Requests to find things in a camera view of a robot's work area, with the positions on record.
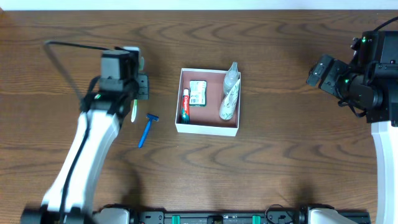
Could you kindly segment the green white toothbrush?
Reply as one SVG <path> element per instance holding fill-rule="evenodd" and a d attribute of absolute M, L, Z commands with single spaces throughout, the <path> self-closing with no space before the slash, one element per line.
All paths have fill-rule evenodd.
<path fill-rule="evenodd" d="M 139 72 L 143 71 L 144 69 L 144 57 L 140 56 L 139 57 Z M 132 113 L 131 113 L 131 122 L 135 122 L 137 116 L 137 100 L 133 101 L 133 106 L 132 106 Z"/>

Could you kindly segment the blue disposable razor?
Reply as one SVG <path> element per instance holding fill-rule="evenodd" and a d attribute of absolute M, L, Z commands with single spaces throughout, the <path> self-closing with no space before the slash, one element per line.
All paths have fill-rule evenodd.
<path fill-rule="evenodd" d="M 144 143 L 145 143 L 145 141 L 146 141 L 146 138 L 147 138 L 147 135 L 148 135 L 148 133 L 149 133 L 149 131 L 150 131 L 150 128 L 151 128 L 151 126 L 152 126 L 152 123 L 154 122 L 154 121 L 158 121 L 159 120 L 159 117 L 158 116 L 155 116 L 155 115 L 153 115 L 153 114 L 147 114 L 146 115 L 146 118 L 148 119 L 148 121 L 147 121 L 147 124 L 146 124 L 146 127 L 145 127 L 145 129 L 144 129 L 144 132 L 143 132 L 143 134 L 142 134 L 142 136 L 141 136 L 141 139 L 140 139 L 140 141 L 139 141 L 139 143 L 138 143 L 138 148 L 142 148 L 143 147 L 143 145 L 144 145 Z"/>

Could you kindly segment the teal toothpaste tube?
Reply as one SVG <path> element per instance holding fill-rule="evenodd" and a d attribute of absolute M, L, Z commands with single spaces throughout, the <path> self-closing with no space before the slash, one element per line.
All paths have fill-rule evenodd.
<path fill-rule="evenodd" d="M 182 124 L 188 124 L 190 122 L 189 102 L 190 102 L 190 90 L 186 88 L 183 90 L 183 95 L 182 95 L 182 107 L 181 107 Z"/>

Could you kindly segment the green white soap bar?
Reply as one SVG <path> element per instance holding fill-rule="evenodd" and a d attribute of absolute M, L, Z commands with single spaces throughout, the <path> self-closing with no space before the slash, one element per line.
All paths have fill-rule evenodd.
<path fill-rule="evenodd" d="M 191 80 L 190 84 L 190 106 L 206 106 L 207 82 L 204 80 Z"/>

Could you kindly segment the white tube gold cap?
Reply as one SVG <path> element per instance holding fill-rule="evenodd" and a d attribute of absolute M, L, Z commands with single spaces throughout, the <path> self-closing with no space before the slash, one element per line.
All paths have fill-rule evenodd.
<path fill-rule="evenodd" d="M 241 80 L 238 79 L 232 89 L 221 102 L 219 116 L 223 120 L 231 120 L 236 110 L 236 104 L 239 98 Z"/>

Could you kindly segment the blue liquid clear bottle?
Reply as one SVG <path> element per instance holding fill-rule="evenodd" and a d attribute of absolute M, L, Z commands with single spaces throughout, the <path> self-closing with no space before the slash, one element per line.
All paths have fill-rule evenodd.
<path fill-rule="evenodd" d="M 232 87 L 234 87 L 238 79 L 239 79 L 238 63 L 233 62 L 232 66 L 229 68 L 224 77 L 224 82 L 223 82 L 224 95 L 227 95 L 231 91 Z"/>

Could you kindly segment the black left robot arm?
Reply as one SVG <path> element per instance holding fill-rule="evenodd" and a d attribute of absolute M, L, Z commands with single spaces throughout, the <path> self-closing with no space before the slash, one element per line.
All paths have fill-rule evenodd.
<path fill-rule="evenodd" d="M 149 97 L 145 73 L 131 77 L 95 77 L 81 101 L 72 146 L 40 208 L 25 208 L 21 223 L 137 223 L 136 213 L 122 205 L 96 212 L 93 199 L 106 155 L 137 100 Z"/>

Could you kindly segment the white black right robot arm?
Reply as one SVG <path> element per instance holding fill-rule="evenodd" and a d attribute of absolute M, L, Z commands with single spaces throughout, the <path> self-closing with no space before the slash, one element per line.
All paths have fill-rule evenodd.
<path fill-rule="evenodd" d="M 397 223 L 397 65 L 371 60 L 346 64 L 322 55 L 307 84 L 338 98 L 339 106 L 371 125 L 377 160 L 376 223 Z"/>

